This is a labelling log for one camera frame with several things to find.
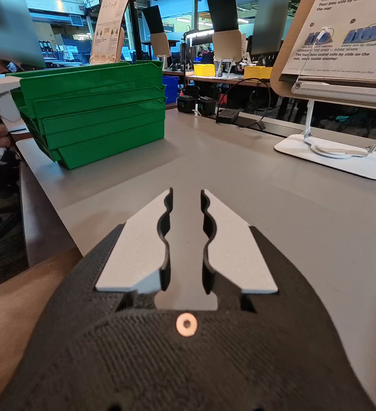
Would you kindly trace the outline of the green plastic bin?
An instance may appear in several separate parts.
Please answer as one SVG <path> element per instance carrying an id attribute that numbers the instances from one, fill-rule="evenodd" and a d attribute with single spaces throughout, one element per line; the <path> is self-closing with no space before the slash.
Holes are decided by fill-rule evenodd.
<path id="1" fill-rule="evenodd" d="M 68 170 L 158 141 L 165 136 L 165 109 L 148 111 L 132 119 L 120 119 L 82 131 L 67 131 L 51 136 L 47 146 L 34 137 L 39 149 L 53 162 Z"/>
<path id="2" fill-rule="evenodd" d="M 106 109 L 90 110 L 61 116 L 46 115 L 45 118 L 36 119 L 36 127 L 42 134 L 53 134 L 60 131 L 70 131 L 81 127 L 127 119 L 150 111 L 165 110 L 165 105 L 166 97 L 161 96 L 156 99 L 113 106 Z"/>
<path id="3" fill-rule="evenodd" d="M 139 85 L 160 87 L 162 65 L 158 61 L 140 61 L 82 65 L 6 74 L 6 78 L 21 78 L 17 100 L 26 106 L 42 99 L 89 95 L 102 91 L 136 88 Z"/>
<path id="4" fill-rule="evenodd" d="M 64 116 L 81 112 L 107 109 L 114 106 L 133 104 L 148 100 L 159 99 L 165 101 L 165 88 L 146 87 L 123 91 L 112 91 L 90 95 L 80 95 L 47 100 L 38 100 L 32 107 L 27 104 L 19 108 L 22 115 L 31 119 L 44 119 L 48 117 Z"/>

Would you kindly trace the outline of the person's trouser leg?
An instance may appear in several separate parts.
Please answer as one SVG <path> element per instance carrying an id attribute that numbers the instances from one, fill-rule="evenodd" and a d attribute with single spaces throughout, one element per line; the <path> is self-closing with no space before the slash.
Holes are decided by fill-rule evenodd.
<path id="1" fill-rule="evenodd" d="M 81 259 L 81 253 L 71 249 L 0 284 L 0 393 L 15 373 L 51 295 Z"/>

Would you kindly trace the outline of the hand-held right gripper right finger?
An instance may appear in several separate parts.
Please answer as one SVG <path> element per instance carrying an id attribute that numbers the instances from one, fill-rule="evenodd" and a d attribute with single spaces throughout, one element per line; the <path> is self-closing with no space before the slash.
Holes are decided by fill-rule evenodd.
<path id="1" fill-rule="evenodd" d="M 278 286 L 254 238 L 251 226 L 209 190 L 201 190 L 203 231 L 202 283 L 207 294 L 275 294 Z"/>

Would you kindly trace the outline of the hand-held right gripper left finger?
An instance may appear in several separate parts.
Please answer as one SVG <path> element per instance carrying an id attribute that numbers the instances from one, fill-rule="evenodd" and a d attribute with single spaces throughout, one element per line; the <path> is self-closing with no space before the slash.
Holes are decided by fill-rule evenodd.
<path id="1" fill-rule="evenodd" d="M 171 279 L 170 230 L 173 189 L 169 188 L 125 223 L 95 284 L 99 292 L 157 293 Z"/>

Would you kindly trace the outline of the wooden document stand white base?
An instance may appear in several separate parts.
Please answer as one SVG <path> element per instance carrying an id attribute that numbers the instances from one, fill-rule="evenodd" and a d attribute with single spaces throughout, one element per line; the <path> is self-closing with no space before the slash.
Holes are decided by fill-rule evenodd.
<path id="1" fill-rule="evenodd" d="M 294 134 L 274 146 L 279 153 L 320 164 L 359 177 L 376 180 L 376 142 L 367 148 L 314 136 L 310 125 L 315 102 L 330 102 L 376 109 L 376 83 L 321 80 L 282 75 L 294 43 L 315 1 L 301 1 L 271 72 L 270 83 L 283 97 L 307 100 L 303 134 Z"/>

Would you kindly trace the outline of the blue plastic bin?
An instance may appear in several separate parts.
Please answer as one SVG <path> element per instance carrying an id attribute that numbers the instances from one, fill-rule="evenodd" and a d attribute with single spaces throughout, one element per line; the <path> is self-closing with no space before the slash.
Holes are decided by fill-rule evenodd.
<path id="1" fill-rule="evenodd" d="M 162 83 L 165 87 L 166 104 L 173 104 L 177 102 L 179 76 L 162 76 Z"/>

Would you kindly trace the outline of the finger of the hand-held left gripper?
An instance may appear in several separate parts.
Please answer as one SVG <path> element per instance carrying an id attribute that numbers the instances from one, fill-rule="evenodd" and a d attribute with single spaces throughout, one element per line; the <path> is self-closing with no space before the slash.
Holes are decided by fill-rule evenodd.
<path id="1" fill-rule="evenodd" d="M 9 122 L 17 122 L 21 119 L 11 94 L 11 91 L 17 88 L 20 88 L 19 78 L 12 76 L 0 78 L 0 117 Z"/>

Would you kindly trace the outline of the black power adapter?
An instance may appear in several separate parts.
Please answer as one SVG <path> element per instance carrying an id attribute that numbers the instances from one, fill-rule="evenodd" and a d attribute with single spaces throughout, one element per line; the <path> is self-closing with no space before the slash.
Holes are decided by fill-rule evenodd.
<path id="1" fill-rule="evenodd" d="M 240 114 L 239 109 L 223 109 L 216 114 L 216 123 L 234 124 Z"/>

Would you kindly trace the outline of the grey desk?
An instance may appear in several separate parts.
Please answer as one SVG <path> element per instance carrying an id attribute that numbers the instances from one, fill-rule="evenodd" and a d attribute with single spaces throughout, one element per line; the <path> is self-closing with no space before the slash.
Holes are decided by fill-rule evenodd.
<path id="1" fill-rule="evenodd" d="M 353 369 L 376 404 L 376 181 L 280 154 L 301 125 L 274 135 L 166 110 L 165 137 L 67 171 L 33 139 L 17 143 L 29 266 L 66 250 L 87 254 L 118 224 L 174 189 L 171 283 L 165 309 L 216 308 L 201 283 L 200 192 L 209 190 L 266 236 L 315 289 Z"/>

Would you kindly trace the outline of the tripod light panel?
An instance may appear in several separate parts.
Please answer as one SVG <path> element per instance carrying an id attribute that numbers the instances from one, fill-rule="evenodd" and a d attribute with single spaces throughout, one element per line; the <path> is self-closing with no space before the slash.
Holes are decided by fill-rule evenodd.
<path id="1" fill-rule="evenodd" d="M 186 48 L 187 45 L 197 46 L 207 43 L 212 43 L 212 36 L 214 34 L 214 29 L 210 30 L 199 30 L 193 29 L 183 34 L 182 41 L 182 52 L 181 52 L 181 63 L 183 64 L 183 87 L 186 86 Z"/>

